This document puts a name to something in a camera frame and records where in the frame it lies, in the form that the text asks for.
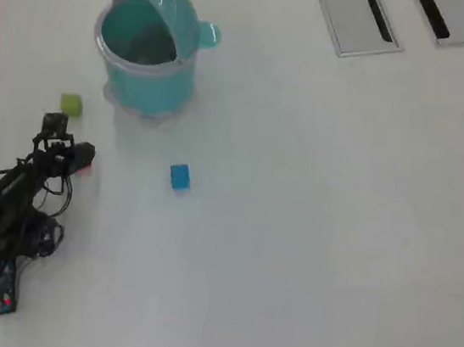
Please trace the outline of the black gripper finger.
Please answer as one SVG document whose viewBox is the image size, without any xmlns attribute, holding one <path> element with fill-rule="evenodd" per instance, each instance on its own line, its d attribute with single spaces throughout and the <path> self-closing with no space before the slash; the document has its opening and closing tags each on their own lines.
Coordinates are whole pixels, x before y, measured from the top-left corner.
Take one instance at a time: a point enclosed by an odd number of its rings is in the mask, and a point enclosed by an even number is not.
<svg viewBox="0 0 464 347">
<path fill-rule="evenodd" d="M 90 157 L 72 155 L 70 156 L 67 170 L 78 172 L 83 169 L 86 169 L 88 166 L 90 167 L 91 164 L 92 164 L 92 158 Z"/>
<path fill-rule="evenodd" d="M 89 142 L 81 142 L 74 145 L 74 155 L 83 158 L 94 158 L 96 149 Z"/>
</svg>

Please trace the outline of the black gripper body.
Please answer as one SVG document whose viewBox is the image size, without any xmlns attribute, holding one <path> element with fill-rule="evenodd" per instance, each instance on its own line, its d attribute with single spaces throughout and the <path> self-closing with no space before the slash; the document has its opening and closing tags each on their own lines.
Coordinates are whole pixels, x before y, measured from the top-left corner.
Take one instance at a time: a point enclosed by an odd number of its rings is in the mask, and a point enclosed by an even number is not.
<svg viewBox="0 0 464 347">
<path fill-rule="evenodd" d="M 39 132 L 33 138 L 31 158 L 43 173 L 69 176 L 75 157 L 75 140 L 71 134 Z"/>
</svg>

